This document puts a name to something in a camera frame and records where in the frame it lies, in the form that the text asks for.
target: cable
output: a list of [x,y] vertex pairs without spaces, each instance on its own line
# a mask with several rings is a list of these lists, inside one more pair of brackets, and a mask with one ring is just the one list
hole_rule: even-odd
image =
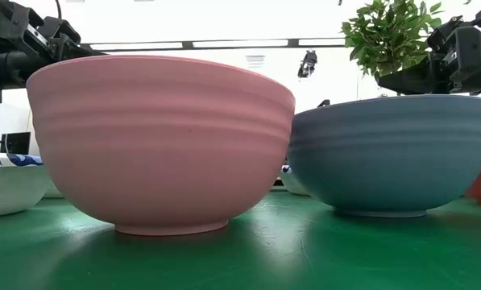
[[56,0],[56,6],[57,6],[57,18],[62,19],[63,15],[61,14],[60,0]]
[[7,146],[7,137],[9,136],[9,134],[6,134],[6,141],[4,142],[5,146],[6,146],[6,154],[9,153],[9,147]]
[[27,126],[25,127],[25,131],[27,132],[27,130],[29,130],[29,125],[31,125],[31,114],[32,114],[32,110],[29,109],[29,116],[27,117]]

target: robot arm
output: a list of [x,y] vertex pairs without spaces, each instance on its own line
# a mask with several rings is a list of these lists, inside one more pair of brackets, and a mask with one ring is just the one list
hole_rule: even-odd
[[310,77],[312,73],[315,71],[316,63],[317,63],[317,54],[315,53],[315,51],[307,50],[305,58],[301,62],[299,71],[297,72],[297,76],[299,78]]
[[27,78],[46,65],[103,54],[80,43],[68,21],[41,19],[31,8],[0,0],[0,90],[25,87]]
[[380,77],[378,85],[402,94],[481,93],[481,11],[476,20],[453,17],[427,39],[431,48],[419,64]]

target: table surface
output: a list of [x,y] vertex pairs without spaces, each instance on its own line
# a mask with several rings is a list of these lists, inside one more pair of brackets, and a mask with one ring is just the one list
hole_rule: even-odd
[[222,230],[145,238],[46,200],[0,217],[7,289],[481,290],[481,205],[348,218],[273,192]]

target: green leaf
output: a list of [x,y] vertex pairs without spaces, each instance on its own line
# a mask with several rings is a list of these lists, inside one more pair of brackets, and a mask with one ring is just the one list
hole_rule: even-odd
[[412,16],[411,18],[405,20],[404,26],[408,29],[413,29],[417,27],[417,24],[421,21],[419,16]]
[[413,44],[414,46],[418,47],[418,48],[421,49],[422,51],[425,51],[426,48],[428,48],[428,44],[426,43],[426,41],[413,40],[413,41],[411,42],[411,44]]
[[363,46],[364,46],[364,44],[361,43],[361,44],[357,45],[356,48],[353,49],[353,51],[350,54],[350,60],[354,60],[357,57],[359,52],[362,50]]
[[416,63],[419,64],[420,62],[423,61],[424,58],[426,58],[427,55],[428,55],[428,54],[424,54],[423,56],[416,56],[416,57],[413,58],[413,60],[414,60]]
[[401,44],[403,44],[403,42],[404,42],[404,35],[400,34],[400,35],[398,35],[398,36],[394,39],[394,41],[393,41],[393,46],[394,46],[395,48],[397,48],[397,47],[399,47]]
[[381,28],[385,28],[385,27],[388,27],[388,23],[383,21],[382,19],[374,19],[373,20],[373,23],[377,26],[377,27],[381,27]]
[[414,1],[410,1],[410,2],[407,2],[407,11],[409,13],[411,13],[412,15],[418,15],[419,14],[419,10],[417,9],[417,6],[416,4],[414,3]]
[[373,1],[372,4],[369,6],[369,8],[371,10],[378,10],[381,4],[382,4],[381,1]]
[[381,19],[382,16],[384,16],[385,13],[385,6],[383,6],[381,9],[378,9],[378,19]]
[[419,26],[415,26],[412,30],[408,32],[408,39],[415,40],[415,39],[421,39],[421,36],[419,35],[419,31],[421,31],[421,28]]
[[429,26],[428,23],[422,23],[419,27],[420,27],[422,30],[426,31],[426,33],[429,33],[430,26]]
[[356,13],[357,13],[358,15],[364,15],[364,14],[366,15],[366,14],[368,14],[369,12],[371,12],[371,8],[369,8],[369,7],[362,7],[362,8],[360,8],[360,9],[358,9],[358,10],[356,11]]
[[342,32],[347,33],[351,30],[351,23],[342,23]]
[[432,20],[430,20],[429,24],[433,29],[435,29],[435,28],[440,27],[442,25],[442,21],[441,21],[441,19],[432,19]]
[[439,8],[441,8],[441,5],[442,5],[442,2],[439,2],[433,6],[430,7],[430,12],[435,12],[437,10],[439,10]]
[[359,53],[356,54],[356,57],[357,57],[357,58],[364,57],[364,55],[365,55],[365,50],[366,50],[366,49],[367,49],[367,46],[364,45],[364,46],[362,47],[362,49],[360,49]]
[[353,43],[355,44],[355,46],[365,43],[365,40],[363,40],[363,37],[362,37],[362,33],[360,32],[354,32],[354,33],[351,32],[350,38],[353,40]]
[[353,40],[352,40],[350,37],[346,37],[346,38],[344,39],[344,46],[345,46],[346,48],[352,47],[352,46],[353,46]]
[[408,10],[408,6],[406,1],[401,1],[396,5],[396,9],[395,9],[396,14],[404,15],[407,13],[407,10]]
[[391,23],[393,20],[394,20],[394,10],[392,9],[392,7],[390,7],[387,12],[387,15],[385,16],[385,21],[387,21],[387,23]]
[[369,23],[363,16],[360,17],[356,22],[353,23],[354,27],[365,27]]
[[421,15],[426,15],[427,10],[426,10],[426,3],[424,1],[421,2],[421,8],[420,8],[420,14]]

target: blue bowl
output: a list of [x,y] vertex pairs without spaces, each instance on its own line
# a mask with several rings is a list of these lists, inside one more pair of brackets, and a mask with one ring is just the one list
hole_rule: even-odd
[[481,98],[421,95],[296,115],[288,161],[310,195],[359,216],[417,217],[481,170]]

